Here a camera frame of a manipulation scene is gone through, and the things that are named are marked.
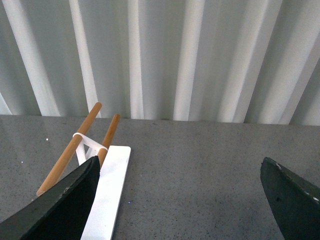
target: white speck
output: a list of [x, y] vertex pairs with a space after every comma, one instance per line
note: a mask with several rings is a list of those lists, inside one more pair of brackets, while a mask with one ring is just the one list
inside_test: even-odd
[[63, 193], [65, 193], [66, 191], [69, 190], [70, 187], [66, 187], [65, 190], [63, 191]]
[[282, 169], [281, 166], [278, 163], [276, 163], [275, 165], [277, 165], [280, 170]]

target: gray countertop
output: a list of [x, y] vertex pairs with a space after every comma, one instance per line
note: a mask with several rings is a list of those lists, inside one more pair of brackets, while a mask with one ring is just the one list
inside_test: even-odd
[[[0, 116], [0, 221], [36, 198], [83, 119]], [[87, 136], [102, 142], [109, 124], [96, 119]], [[283, 239], [261, 162], [320, 186], [319, 143], [316, 126], [122, 119], [112, 144], [132, 150], [113, 239]]]

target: white plastic bracket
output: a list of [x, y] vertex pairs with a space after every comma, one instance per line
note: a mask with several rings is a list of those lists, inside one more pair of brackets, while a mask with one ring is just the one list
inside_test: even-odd
[[[105, 149], [108, 151], [108, 148], [92, 140], [86, 135], [83, 135], [82, 133], [76, 132], [72, 137], [74, 137], [75, 135], [80, 135], [82, 137], [82, 140], [75, 151], [79, 165], [83, 164], [89, 158], [96, 156], [100, 149]], [[85, 145], [89, 147], [87, 152], [85, 151]]]

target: curtain fold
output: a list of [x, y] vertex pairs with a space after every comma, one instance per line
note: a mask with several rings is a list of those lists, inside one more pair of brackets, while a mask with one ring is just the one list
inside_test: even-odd
[[0, 114], [320, 126], [320, 1], [2, 0]]

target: wooden dowel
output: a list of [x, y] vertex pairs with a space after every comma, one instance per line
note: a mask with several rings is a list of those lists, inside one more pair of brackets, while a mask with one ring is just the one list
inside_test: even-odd
[[[101, 107], [102, 107], [102, 104], [100, 102], [97, 102], [94, 105], [92, 110], [89, 112], [88, 116], [85, 118], [85, 120], [79, 127], [77, 131], [78, 133], [81, 133], [81, 134], [87, 133], [91, 124], [94, 122], [98, 112], [100, 111]], [[80, 144], [81, 140], [82, 140], [82, 136], [78, 134], [71, 139], [71, 141], [69, 142], [69, 144], [66, 146], [65, 150], [59, 157], [58, 161], [55, 163], [52, 170], [50, 171], [50, 173], [48, 174], [48, 176], [40, 186], [39, 190], [36, 192], [37, 196], [40, 196], [43, 193], [45, 193], [47, 190], [52, 188], [59, 181], [70, 159], [75, 154], [75, 151], [78, 145]]]
[[[103, 139], [102, 145], [104, 147], [106, 147], [107, 149], [109, 149], [111, 141], [115, 135], [118, 123], [120, 120], [120, 115], [119, 114], [115, 114], [112, 118], [112, 121], [110, 123], [109, 129], [106, 132], [106, 135]], [[107, 156], [107, 150], [105, 150], [104, 148], [101, 148], [98, 152], [98, 158], [99, 158], [99, 162], [100, 162], [100, 169], [102, 168], [102, 164], [104, 164], [105, 158]]]

